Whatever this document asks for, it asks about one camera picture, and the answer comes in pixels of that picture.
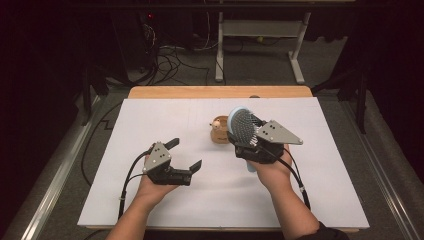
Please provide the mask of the person's left hand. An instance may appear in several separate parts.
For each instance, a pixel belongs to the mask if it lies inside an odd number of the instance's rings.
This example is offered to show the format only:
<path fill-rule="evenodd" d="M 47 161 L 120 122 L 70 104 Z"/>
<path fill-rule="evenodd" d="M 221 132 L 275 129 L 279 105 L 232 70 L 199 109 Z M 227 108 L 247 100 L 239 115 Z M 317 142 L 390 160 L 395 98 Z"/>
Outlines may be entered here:
<path fill-rule="evenodd" d="M 156 206 L 167 194 L 177 189 L 177 185 L 155 184 L 147 175 L 141 177 L 134 200 L 146 206 Z"/>

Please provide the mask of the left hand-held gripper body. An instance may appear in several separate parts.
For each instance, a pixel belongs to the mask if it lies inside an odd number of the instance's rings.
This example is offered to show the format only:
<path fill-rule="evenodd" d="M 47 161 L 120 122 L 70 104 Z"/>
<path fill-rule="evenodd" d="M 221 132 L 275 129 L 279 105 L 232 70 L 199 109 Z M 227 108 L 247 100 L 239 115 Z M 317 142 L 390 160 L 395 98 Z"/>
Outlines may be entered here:
<path fill-rule="evenodd" d="M 175 169 L 171 166 L 172 156 L 163 142 L 156 142 L 149 149 L 142 172 L 158 185 L 191 184 L 192 173 L 189 170 Z"/>

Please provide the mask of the light blue hairbrush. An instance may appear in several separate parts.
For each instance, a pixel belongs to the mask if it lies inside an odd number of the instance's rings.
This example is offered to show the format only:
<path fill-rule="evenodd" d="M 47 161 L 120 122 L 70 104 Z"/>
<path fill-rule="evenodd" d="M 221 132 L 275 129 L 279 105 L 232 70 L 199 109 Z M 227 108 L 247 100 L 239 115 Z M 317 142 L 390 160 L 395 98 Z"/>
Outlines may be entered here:
<path fill-rule="evenodd" d="M 233 109 L 227 120 L 227 128 L 235 135 L 239 146 L 235 148 L 235 154 L 238 158 L 253 160 L 255 147 L 257 145 L 257 127 L 251 122 L 253 113 L 246 107 L 239 106 Z"/>

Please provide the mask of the person's right hand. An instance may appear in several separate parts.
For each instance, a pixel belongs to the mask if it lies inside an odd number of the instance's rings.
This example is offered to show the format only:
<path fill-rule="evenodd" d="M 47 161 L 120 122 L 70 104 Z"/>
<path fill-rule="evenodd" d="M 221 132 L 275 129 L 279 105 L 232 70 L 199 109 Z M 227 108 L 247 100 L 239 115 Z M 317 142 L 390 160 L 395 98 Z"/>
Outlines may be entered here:
<path fill-rule="evenodd" d="M 260 182 L 270 193 L 292 189 L 290 177 L 292 158 L 287 144 L 284 145 L 281 159 L 272 164 L 260 164 L 250 160 L 248 163 L 256 170 Z"/>

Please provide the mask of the metal floor rail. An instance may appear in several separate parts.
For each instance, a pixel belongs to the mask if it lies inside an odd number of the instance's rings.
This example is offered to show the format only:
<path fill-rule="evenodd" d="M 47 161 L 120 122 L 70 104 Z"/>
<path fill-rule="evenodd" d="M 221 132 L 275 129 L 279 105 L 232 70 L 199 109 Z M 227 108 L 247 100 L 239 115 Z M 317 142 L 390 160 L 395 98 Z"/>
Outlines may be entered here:
<path fill-rule="evenodd" d="M 356 135 L 359 137 L 362 147 L 366 152 L 366 159 L 370 165 L 371 172 L 384 196 L 384 199 L 390 209 L 392 216 L 394 217 L 397 225 L 402 232 L 405 240 L 424 240 L 418 233 L 418 230 L 410 215 L 407 213 L 405 204 L 400 198 L 400 195 L 396 192 L 393 184 L 391 183 L 387 173 L 383 169 L 380 160 L 372 148 L 371 142 L 368 137 L 363 134 L 356 123 L 354 110 L 347 102 L 341 102 L 341 106 L 347 115 L 351 125 L 355 129 Z"/>
<path fill-rule="evenodd" d="M 60 141 L 30 193 L 30 196 L 34 197 L 34 200 L 30 200 L 34 208 L 18 240 L 41 240 L 45 230 L 53 223 L 61 195 L 103 103 L 104 98 L 96 96 L 89 104 L 92 113 L 88 119 L 85 120 L 83 111 L 80 111 Z"/>

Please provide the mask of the white table mat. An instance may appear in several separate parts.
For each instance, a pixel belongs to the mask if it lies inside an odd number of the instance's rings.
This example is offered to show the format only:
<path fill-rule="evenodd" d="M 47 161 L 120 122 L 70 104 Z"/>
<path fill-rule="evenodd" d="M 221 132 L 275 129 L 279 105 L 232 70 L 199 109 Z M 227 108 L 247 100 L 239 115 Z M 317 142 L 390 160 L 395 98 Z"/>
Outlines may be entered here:
<path fill-rule="evenodd" d="M 290 151 L 298 165 L 314 215 L 328 227 L 366 229 L 368 220 L 329 130 L 320 103 L 306 98 L 127 99 L 82 209 L 79 225 L 111 227 L 122 195 L 132 198 L 137 179 L 128 171 L 143 167 L 141 153 L 154 142 L 179 139 L 171 164 L 201 169 L 188 186 L 169 193 L 151 213 L 156 229 L 276 229 L 268 191 L 230 144 L 215 144 L 212 120 L 245 106 L 259 118 L 275 120 L 302 139 Z"/>

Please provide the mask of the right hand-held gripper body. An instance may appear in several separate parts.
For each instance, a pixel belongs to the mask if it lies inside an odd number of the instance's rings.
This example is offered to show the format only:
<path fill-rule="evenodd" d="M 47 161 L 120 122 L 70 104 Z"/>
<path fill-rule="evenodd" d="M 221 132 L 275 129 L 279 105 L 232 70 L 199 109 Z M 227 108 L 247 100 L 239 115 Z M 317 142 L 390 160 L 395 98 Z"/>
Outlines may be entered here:
<path fill-rule="evenodd" d="M 302 145 L 303 140 L 286 129 L 278 122 L 266 122 L 257 131 L 257 145 L 254 161 L 261 164 L 271 164 L 277 161 L 284 153 L 285 144 Z"/>

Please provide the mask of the white metal desk frame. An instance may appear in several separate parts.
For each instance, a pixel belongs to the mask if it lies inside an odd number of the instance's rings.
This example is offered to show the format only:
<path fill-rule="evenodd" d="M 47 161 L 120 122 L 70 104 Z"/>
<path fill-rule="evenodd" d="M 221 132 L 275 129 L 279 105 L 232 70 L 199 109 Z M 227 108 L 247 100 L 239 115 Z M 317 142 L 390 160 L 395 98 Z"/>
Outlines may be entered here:
<path fill-rule="evenodd" d="M 302 20 L 298 21 L 271 21 L 271 20 L 225 20 L 223 13 L 218 18 L 218 42 L 215 64 L 215 80 L 224 80 L 224 51 L 223 40 L 231 37 L 272 37 L 295 38 L 296 46 L 287 53 L 296 82 L 305 83 L 305 79 L 298 62 L 298 55 L 303 44 L 304 36 L 309 26 L 311 13 L 306 12 Z"/>

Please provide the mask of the person's dark sleeve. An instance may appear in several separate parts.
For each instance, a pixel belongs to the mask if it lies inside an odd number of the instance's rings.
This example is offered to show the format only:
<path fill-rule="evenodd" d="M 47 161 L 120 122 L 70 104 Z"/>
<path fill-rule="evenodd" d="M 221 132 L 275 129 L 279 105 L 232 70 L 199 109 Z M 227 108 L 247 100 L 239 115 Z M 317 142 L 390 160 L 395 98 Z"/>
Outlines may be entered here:
<path fill-rule="evenodd" d="M 345 232 L 329 228 L 320 222 L 319 229 L 315 233 L 303 235 L 296 240 L 350 240 L 350 238 Z"/>

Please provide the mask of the black stand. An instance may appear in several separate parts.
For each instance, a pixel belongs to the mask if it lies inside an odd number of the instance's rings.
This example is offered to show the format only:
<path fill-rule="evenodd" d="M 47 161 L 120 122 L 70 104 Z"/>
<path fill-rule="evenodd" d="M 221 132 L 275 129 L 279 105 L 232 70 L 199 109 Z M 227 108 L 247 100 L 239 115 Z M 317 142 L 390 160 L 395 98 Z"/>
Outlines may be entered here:
<path fill-rule="evenodd" d="M 356 100 L 355 121 L 362 134 L 365 130 L 367 75 L 361 67 L 349 67 L 311 88 L 313 95 L 324 89 L 337 89 L 339 101 Z"/>
<path fill-rule="evenodd" d="M 86 65 L 82 72 L 83 126 L 88 124 L 92 115 L 91 90 L 100 96 L 109 92 L 104 74 L 96 66 Z"/>

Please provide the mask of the black computer tower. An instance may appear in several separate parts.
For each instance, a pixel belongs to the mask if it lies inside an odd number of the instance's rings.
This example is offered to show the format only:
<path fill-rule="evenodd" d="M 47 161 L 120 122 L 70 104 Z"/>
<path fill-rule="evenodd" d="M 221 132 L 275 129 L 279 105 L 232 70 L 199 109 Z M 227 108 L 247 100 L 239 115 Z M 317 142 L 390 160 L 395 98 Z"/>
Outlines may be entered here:
<path fill-rule="evenodd" d="M 112 14 L 120 50 L 128 69 L 148 69 L 153 66 L 151 35 L 141 17 L 139 12 Z"/>

